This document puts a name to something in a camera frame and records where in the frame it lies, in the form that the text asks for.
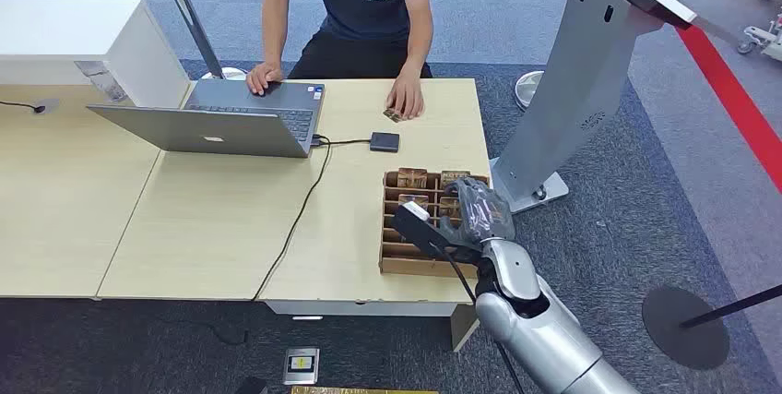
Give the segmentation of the person's left hand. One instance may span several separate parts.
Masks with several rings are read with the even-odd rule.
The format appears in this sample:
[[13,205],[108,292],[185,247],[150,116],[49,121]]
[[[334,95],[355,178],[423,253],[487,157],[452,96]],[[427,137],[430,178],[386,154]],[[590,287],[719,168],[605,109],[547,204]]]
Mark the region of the person's left hand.
[[385,107],[402,120],[420,117],[424,110],[421,73],[402,69],[386,98]]

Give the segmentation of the person's right hand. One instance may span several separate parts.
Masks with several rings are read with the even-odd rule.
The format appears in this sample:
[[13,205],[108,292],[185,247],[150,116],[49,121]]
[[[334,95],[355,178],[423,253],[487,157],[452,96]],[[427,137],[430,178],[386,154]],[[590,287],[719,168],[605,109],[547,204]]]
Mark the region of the person's right hand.
[[254,95],[263,96],[267,90],[284,79],[280,61],[265,61],[250,70],[245,78],[246,85]]

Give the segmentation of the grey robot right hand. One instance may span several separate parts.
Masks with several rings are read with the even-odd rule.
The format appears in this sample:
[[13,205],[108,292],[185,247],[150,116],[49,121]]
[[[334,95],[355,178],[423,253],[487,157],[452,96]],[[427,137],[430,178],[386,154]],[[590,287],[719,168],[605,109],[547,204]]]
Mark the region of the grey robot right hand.
[[491,239],[515,240],[515,223],[508,202],[482,181],[462,177],[444,188],[445,197],[457,200],[461,222],[440,219],[440,231],[452,245],[481,251]]

